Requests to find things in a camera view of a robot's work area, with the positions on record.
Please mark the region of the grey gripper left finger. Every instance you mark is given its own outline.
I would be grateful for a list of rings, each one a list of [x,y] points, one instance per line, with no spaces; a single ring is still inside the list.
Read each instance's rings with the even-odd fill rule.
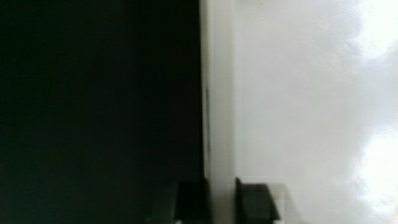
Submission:
[[[147,224],[210,224],[204,182],[172,182],[158,186]]]

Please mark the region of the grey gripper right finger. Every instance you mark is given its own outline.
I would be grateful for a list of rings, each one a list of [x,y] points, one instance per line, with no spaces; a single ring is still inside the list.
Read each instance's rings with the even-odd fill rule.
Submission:
[[[243,183],[235,179],[235,220],[236,224],[275,224],[281,220],[266,184]]]

